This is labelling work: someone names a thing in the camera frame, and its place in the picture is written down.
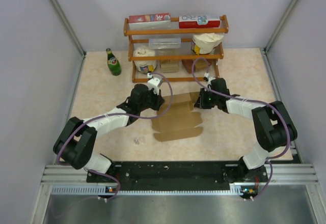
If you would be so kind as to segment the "brown cardboard box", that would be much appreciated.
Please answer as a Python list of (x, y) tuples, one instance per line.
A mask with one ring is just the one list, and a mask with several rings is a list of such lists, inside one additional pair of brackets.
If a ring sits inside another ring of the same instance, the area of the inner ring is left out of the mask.
[(159, 142), (168, 142), (200, 136), (203, 132), (201, 113), (194, 111), (199, 92), (173, 95), (170, 108), (170, 96), (164, 96), (156, 119), (152, 120), (153, 136)]

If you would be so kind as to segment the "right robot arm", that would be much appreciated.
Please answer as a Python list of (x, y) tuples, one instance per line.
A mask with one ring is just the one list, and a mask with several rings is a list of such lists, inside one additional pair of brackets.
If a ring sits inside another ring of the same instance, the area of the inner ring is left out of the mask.
[(239, 115), (253, 121), (257, 142), (249, 153), (242, 156), (234, 170), (227, 170), (226, 181), (250, 181), (262, 169), (268, 159), (274, 159), (274, 151), (281, 148), (280, 156), (288, 150), (292, 141), (297, 139), (297, 129), (283, 102), (263, 101), (231, 95), (223, 78), (205, 74), (207, 85), (201, 86), (195, 107), (219, 110)]

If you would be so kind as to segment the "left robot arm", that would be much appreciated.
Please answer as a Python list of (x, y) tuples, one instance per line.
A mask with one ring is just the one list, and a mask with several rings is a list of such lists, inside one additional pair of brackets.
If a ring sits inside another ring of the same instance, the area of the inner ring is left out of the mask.
[(53, 152), (76, 170), (97, 171), (103, 181), (113, 180), (116, 170), (111, 166), (112, 161), (94, 152), (95, 141), (115, 129), (131, 125), (144, 110), (158, 111), (164, 103), (159, 87), (156, 79), (137, 84), (130, 96), (108, 113), (84, 120), (72, 117), (55, 142)]

